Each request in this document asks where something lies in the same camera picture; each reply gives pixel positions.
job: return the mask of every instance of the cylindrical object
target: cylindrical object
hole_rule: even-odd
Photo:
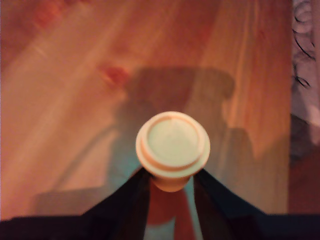
[[[135,148],[154,184],[163,191],[176,192],[207,163],[210,140],[206,130],[192,117],[167,111],[141,127]]]

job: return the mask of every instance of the wooden floor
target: wooden floor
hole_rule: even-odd
[[[287,212],[290,1],[93,0],[69,6],[19,50],[15,37],[3,44],[9,33],[3,219],[80,214],[101,201],[140,167],[139,128],[169,110],[205,127],[213,176],[267,213]],[[174,198],[152,191],[145,239],[202,238],[192,184]]]

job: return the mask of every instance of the red object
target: red object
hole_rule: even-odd
[[[129,73],[122,67],[100,67],[99,70],[102,78],[110,84],[123,86],[129,80]]]

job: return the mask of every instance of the white cap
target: white cap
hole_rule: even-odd
[[[155,115],[139,130],[135,142],[142,166],[162,178],[185,178],[208,161],[210,140],[192,117],[177,111]]]

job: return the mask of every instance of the round lid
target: round lid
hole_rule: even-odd
[[[141,164],[161,177],[186,177],[203,168],[210,152],[209,137],[192,117],[176,111],[148,120],[136,139]]]

